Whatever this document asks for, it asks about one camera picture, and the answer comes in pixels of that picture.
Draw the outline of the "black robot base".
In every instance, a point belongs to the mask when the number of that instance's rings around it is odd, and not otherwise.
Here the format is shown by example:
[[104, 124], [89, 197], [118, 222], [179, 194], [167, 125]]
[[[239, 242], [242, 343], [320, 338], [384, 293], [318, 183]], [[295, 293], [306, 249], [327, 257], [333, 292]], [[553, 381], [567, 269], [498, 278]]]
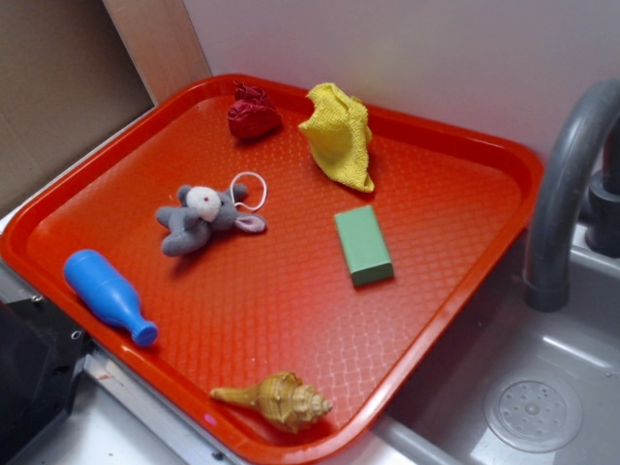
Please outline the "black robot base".
[[1, 462], [12, 464], [73, 410], [89, 337], [51, 301], [1, 304]]

